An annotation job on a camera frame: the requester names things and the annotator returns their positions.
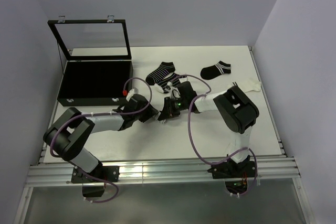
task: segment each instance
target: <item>white sock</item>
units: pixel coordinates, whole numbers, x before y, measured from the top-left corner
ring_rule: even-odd
[[[253,78],[249,78],[244,81],[236,81],[235,83],[244,93],[247,93],[249,91],[261,91],[261,82]],[[231,88],[232,86],[234,86],[233,83],[229,84],[227,88]]]

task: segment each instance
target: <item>cable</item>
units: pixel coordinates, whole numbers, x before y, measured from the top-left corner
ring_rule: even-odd
[[[59,51],[59,44],[58,44],[58,42],[57,42],[57,49],[58,49],[58,54],[59,54],[59,60],[61,61],[62,74],[64,75],[63,62],[62,62],[61,52]]]
[[[148,101],[148,103],[146,104],[145,107],[143,107],[142,109],[140,109],[140,110],[138,110],[138,111],[133,111],[133,112],[114,112],[114,113],[111,113],[111,112],[105,112],[105,113],[96,113],[96,114],[81,114],[81,115],[78,115],[78,116],[75,116],[75,117],[71,118],[70,120],[68,120],[65,124],[63,124],[63,125],[58,129],[58,131],[56,132],[56,134],[55,134],[54,137],[52,138],[51,143],[50,143],[50,154],[51,154],[51,156],[53,156],[53,157],[60,157],[59,155],[56,155],[56,154],[54,153],[55,141],[56,141],[57,137],[59,136],[59,134],[61,133],[62,130],[64,130],[64,129],[65,129],[71,122],[73,122],[73,121],[75,121],[75,120],[77,120],[77,119],[79,119],[79,118],[86,118],[86,117],[89,117],[89,116],[105,116],[105,115],[133,115],[133,114],[140,113],[140,112],[144,111],[145,109],[147,109],[148,106],[150,105],[150,103],[151,103],[151,101],[152,101],[152,97],[153,97],[152,89],[151,89],[151,87],[147,84],[147,82],[145,82],[145,81],[144,81],[143,79],[141,79],[141,78],[138,78],[138,77],[132,77],[132,78],[128,79],[128,80],[125,82],[125,84],[124,84],[124,88],[123,88],[123,89],[125,90],[125,89],[126,89],[126,85],[127,85],[127,83],[128,83],[130,80],[134,80],[134,79],[137,79],[137,80],[142,81],[142,82],[145,83],[145,84],[147,85],[147,87],[149,88],[150,97],[149,97],[149,101]],[[117,194],[118,194],[118,192],[119,192],[119,187],[118,187],[116,184],[114,184],[114,183],[112,183],[112,182],[110,182],[110,181],[104,180],[104,179],[100,179],[100,178],[93,177],[93,176],[87,174],[87,173],[86,173],[83,169],[81,169],[80,167],[78,167],[78,168],[81,170],[81,172],[82,172],[87,178],[90,178],[90,179],[93,179],[93,180],[96,180],[96,181],[99,181],[99,182],[103,182],[103,183],[106,183],[106,184],[110,184],[110,185],[112,185],[112,186],[114,186],[114,187],[116,188],[115,193],[114,193],[110,198],[108,198],[108,199],[105,199],[105,200],[90,200],[90,199],[87,199],[87,198],[86,198],[86,200],[88,200],[88,201],[90,201],[90,202],[92,202],[92,203],[104,203],[104,202],[108,202],[108,201],[114,199],[114,198],[117,196]]]
[[[254,152],[248,148],[248,147],[243,147],[243,148],[240,148],[238,150],[236,150],[235,152],[231,153],[230,155],[228,155],[226,158],[224,158],[223,160],[219,161],[219,162],[209,162],[207,161],[206,159],[204,159],[200,154],[199,152],[197,151],[196,149],[196,146],[194,144],[194,141],[193,141],[193,137],[192,137],[192,134],[191,134],[191,113],[192,113],[192,108],[193,108],[193,105],[195,103],[195,101],[200,98],[200,97],[206,97],[207,94],[209,94],[212,90],[211,90],[211,87],[209,86],[209,84],[207,84],[204,80],[200,79],[199,77],[196,77],[196,76],[193,76],[191,74],[185,74],[185,76],[190,76],[190,77],[193,77],[201,82],[203,82],[208,88],[209,90],[205,93],[205,94],[200,94],[200,95],[197,95],[196,97],[194,97],[194,99],[191,101],[190,103],[190,106],[189,106],[189,110],[188,110],[188,121],[187,121],[187,126],[188,126],[188,135],[189,135],[189,139],[190,139],[190,143],[191,143],[191,146],[195,152],[195,154],[197,155],[197,157],[202,161],[204,162],[205,164],[208,164],[208,165],[219,165],[219,164],[222,164],[226,161],[228,161],[230,158],[232,158],[234,155],[236,155],[237,153],[241,152],[241,151],[244,151],[244,150],[249,150],[251,153],[252,153],[252,156],[254,158],[254,162],[255,162],[255,175],[254,175],[254,179],[253,179],[253,182],[251,184],[251,186],[249,186],[247,188],[247,190],[242,193],[242,194],[239,194],[239,195],[245,195],[247,194],[255,185],[256,183],[256,180],[257,180],[257,177],[258,177],[258,164],[257,164],[257,157],[256,155],[254,154]]]

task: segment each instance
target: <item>black and white striped sock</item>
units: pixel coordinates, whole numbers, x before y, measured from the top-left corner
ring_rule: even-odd
[[[152,86],[162,81],[166,76],[168,76],[168,74],[173,73],[174,71],[175,71],[174,63],[161,62],[159,67],[146,77],[146,82]]]
[[[204,80],[212,80],[225,73],[231,73],[231,64],[226,64],[220,61],[219,63],[215,65],[212,65],[207,68],[203,68],[201,71],[201,77]]]
[[[176,78],[173,82],[172,82],[172,86],[173,87],[176,87],[177,85],[179,85],[181,82],[180,82],[180,78],[186,78],[186,76],[183,76],[182,75],[179,75],[177,73],[173,73],[171,76],[163,79],[162,81],[159,81],[156,85],[157,85],[157,90],[158,92],[160,93],[164,93],[164,94],[167,94],[168,91],[165,90],[165,87],[167,86],[168,82],[170,82],[171,80],[173,80],[175,77],[178,77]]]

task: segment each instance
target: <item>gray wall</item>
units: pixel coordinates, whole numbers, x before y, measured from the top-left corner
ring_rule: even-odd
[[[276,0],[38,0],[48,18],[125,18],[131,46],[254,45]]]
[[[318,223],[336,218],[336,1],[278,0],[255,57]]]
[[[36,0],[0,0],[0,222],[12,223],[61,76],[56,41]]]

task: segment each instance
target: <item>black box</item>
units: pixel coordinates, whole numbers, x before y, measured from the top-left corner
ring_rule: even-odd
[[[123,86],[133,77],[125,20],[60,19],[49,20],[48,25],[67,59],[57,100],[63,106],[123,104]],[[111,31],[112,26],[120,27],[120,34]]]

